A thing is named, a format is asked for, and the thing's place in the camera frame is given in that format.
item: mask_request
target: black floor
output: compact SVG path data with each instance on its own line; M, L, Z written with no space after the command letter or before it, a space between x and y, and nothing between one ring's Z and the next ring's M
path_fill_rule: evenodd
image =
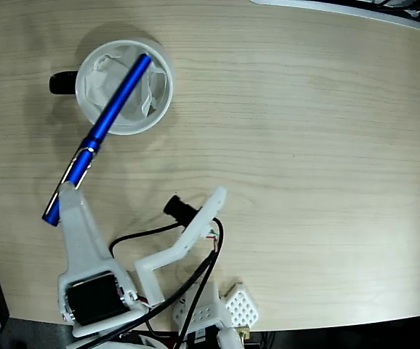
M269 349L272 334L265 333ZM251 342L260 343L255 332ZM0 334L0 349L60 349L73 341L71 328L65 325L10 319ZM379 324L346 326L332 329L306 329L275 333L271 349L390 349L420 348L420 317Z

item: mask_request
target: wooden table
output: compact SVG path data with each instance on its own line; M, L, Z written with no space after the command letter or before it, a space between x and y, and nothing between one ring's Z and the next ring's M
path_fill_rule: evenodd
M89 129L49 77L112 39L171 55L163 120L110 136L82 188L107 240L161 226L178 193L228 189L214 279L242 280L256 329L420 315L420 31L233 1L0 1L0 278L11 315L61 322L60 229L40 218ZM177 233L118 247L128 269ZM161 270L166 294L210 249ZM167 328L169 318L155 325Z

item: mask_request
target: white mug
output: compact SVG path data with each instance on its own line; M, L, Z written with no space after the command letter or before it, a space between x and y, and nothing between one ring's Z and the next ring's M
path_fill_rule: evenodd
M50 78L50 92L55 95L76 95L78 104L84 115L91 123L95 123L100 115L98 106L89 102L86 98L86 76L92 70L94 64L100 57L109 54L118 47L136 47L152 57L152 61L159 66L166 74L166 85L164 87L163 98L156 106L155 110L140 121L116 120L109 130L115 135L135 135L151 128L163 118L173 97L174 74L169 56L163 47L150 39L124 39L110 41L92 51L82 62L78 71L63 71L56 73Z

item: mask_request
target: blue pen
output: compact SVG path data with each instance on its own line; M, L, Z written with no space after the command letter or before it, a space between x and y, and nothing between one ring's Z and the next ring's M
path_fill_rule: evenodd
M53 193L52 198L42 215L42 219L47 223L55 227L58 225L58 222L60 221L58 201L58 188L60 187L60 184L68 181L72 182L76 188L81 184L87 170L91 166L92 160L94 160L94 157L98 154L100 146L107 136L108 130L111 128L111 125L113 125L113 122L123 108L124 103L126 103L131 95L132 90L136 87L137 83L142 78L142 75L144 75L150 62L151 59L146 54L142 54L137 58L136 63L127 73L94 126L82 140L81 145L71 159L68 168L62 176L60 183L58 183L57 189Z

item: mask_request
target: white tissue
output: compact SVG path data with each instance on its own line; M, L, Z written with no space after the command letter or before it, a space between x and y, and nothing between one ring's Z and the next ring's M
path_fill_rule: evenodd
M92 66L84 79L85 93L87 100L96 105L99 112L141 53L136 47L127 47L123 51L118 48L109 55L99 57ZM121 109L115 124L127 125L147 118L150 107L156 109L162 101L166 82L165 71L152 62Z

